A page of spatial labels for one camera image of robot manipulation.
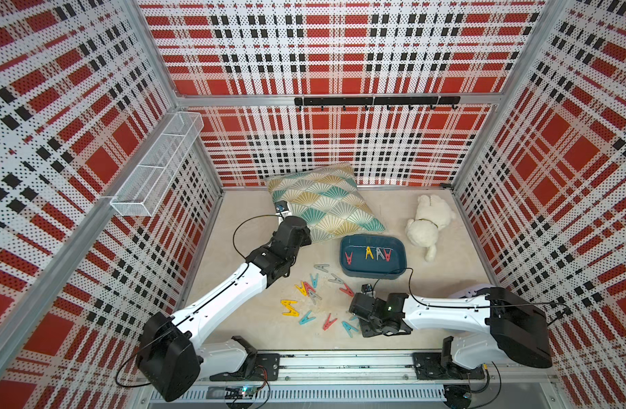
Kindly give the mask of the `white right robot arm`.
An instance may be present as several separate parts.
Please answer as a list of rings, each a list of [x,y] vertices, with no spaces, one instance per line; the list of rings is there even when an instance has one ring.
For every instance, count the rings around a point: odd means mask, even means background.
[[[439,363],[474,370],[503,360],[531,368],[552,367],[546,313],[501,287],[468,291],[462,298],[422,298],[391,293],[386,299],[357,293],[349,312],[363,337],[394,337],[443,329]]]

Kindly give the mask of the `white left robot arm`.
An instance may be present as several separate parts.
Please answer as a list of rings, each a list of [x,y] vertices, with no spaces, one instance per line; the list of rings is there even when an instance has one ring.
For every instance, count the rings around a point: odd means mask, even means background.
[[[246,256],[222,284],[172,315],[149,318],[135,363],[166,402],[180,398],[201,377],[251,377],[258,352],[243,337],[215,344],[206,340],[241,305],[289,276],[300,248],[311,242],[306,221],[287,216],[270,241]]]

